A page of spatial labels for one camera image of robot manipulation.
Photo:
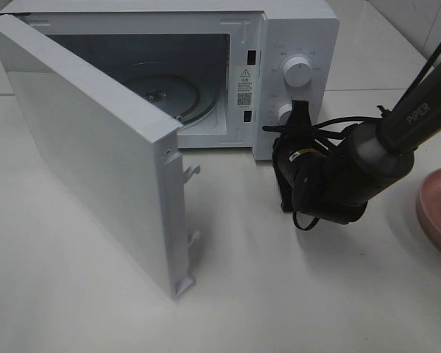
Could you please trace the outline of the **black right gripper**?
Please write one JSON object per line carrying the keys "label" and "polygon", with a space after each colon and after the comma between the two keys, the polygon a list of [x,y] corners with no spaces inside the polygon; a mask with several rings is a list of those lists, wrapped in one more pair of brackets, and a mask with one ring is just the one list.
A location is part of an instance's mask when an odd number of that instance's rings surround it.
{"label": "black right gripper", "polygon": [[292,100],[286,126],[278,126],[280,136],[273,143],[272,162],[281,195],[281,208],[299,224],[299,214],[311,217],[311,224],[321,220],[337,224],[358,221],[367,203],[347,204],[328,195],[322,165],[337,147],[330,139],[341,141],[356,129],[347,126],[341,132],[311,127],[309,101]]}

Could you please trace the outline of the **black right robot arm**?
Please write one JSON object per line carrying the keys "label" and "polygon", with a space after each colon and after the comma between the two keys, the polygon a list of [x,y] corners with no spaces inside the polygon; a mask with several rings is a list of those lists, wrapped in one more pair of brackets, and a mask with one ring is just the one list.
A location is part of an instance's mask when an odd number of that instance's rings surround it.
{"label": "black right robot arm", "polygon": [[368,201],[403,179],[414,151],[441,130],[441,42],[392,110],[313,124],[308,102],[294,100],[277,132],[272,164],[281,208],[303,231],[319,221],[358,221]]}

